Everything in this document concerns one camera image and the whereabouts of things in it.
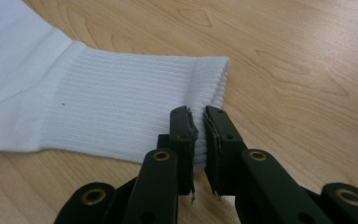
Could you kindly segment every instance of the ribbed fabric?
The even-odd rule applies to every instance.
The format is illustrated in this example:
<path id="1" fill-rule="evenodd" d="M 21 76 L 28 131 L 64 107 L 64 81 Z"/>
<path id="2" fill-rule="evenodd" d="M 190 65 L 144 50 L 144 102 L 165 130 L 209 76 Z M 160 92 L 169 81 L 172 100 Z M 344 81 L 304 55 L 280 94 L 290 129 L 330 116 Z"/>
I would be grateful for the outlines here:
<path id="1" fill-rule="evenodd" d="M 222 104 L 227 62 L 86 48 L 57 88 L 41 147 L 142 161 L 158 135 L 169 133 L 170 111 L 187 105 L 200 129 L 195 161 L 203 163 L 202 111 Z"/>

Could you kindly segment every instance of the sock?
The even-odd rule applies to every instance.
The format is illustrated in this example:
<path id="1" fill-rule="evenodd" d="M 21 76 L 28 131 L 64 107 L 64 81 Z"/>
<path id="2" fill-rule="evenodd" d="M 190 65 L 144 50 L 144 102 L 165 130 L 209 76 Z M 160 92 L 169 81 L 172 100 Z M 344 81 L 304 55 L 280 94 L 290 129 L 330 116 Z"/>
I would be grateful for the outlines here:
<path id="1" fill-rule="evenodd" d="M 71 40 L 20 1 L 0 0 L 0 150 L 57 148 L 142 161 L 169 133 L 169 114 L 220 107 L 227 57 L 114 53 Z"/>

